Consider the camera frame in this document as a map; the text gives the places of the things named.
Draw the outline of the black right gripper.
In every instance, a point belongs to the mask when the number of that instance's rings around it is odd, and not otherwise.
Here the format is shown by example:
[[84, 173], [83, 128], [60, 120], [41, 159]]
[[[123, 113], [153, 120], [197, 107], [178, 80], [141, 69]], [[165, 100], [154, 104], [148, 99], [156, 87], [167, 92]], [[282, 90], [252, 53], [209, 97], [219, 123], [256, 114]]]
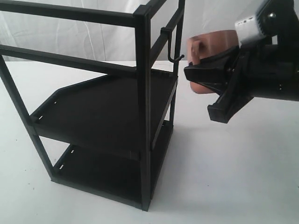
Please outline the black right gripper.
[[215, 103], [207, 107], [211, 121], [228, 123], [254, 97], [298, 101], [299, 41], [269, 38], [219, 55], [204, 58], [184, 68], [188, 81], [226, 85]]

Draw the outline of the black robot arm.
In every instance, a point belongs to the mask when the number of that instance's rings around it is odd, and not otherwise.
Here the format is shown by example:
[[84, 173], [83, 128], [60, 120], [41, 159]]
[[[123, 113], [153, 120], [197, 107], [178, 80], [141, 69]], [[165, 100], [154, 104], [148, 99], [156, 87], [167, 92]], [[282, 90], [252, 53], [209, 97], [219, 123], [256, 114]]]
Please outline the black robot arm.
[[228, 123], [253, 98], [298, 101], [299, 19], [292, 0], [251, 6], [233, 30], [188, 40], [184, 73], [196, 93], [219, 95], [207, 110]]

